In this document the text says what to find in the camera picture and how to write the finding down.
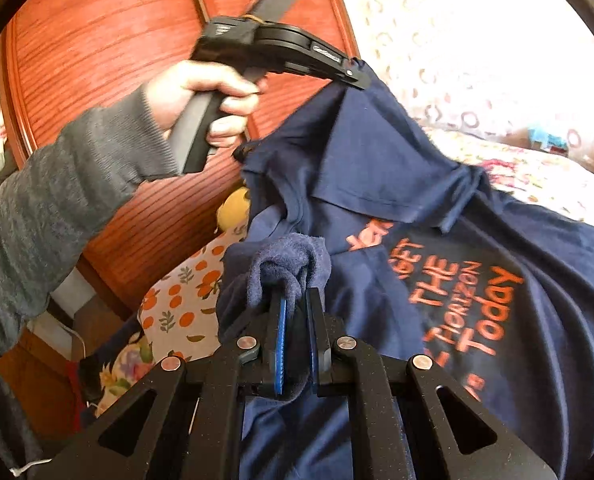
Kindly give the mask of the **grey sleeved left forearm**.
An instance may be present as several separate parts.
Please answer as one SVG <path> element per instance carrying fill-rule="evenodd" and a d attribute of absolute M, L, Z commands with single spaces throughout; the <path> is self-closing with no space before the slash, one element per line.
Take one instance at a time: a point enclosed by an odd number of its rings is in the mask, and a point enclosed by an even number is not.
<path fill-rule="evenodd" d="M 178 168 L 144 89 L 87 110 L 0 186 L 0 356 L 138 187 Z"/>

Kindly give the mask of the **person's left hand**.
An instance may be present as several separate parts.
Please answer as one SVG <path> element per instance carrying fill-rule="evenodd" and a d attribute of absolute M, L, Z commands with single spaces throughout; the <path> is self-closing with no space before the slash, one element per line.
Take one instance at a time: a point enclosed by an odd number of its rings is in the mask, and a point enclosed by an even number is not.
<path fill-rule="evenodd" d="M 206 139 L 214 148 L 228 148 L 244 132 L 249 116 L 259 104 L 259 96 L 267 87 L 265 78 L 254 84 L 227 65 L 182 61 L 148 81 L 144 96 L 155 124 L 167 139 L 195 93 L 221 92 L 224 99 L 220 110 L 225 116 L 211 123 Z"/>

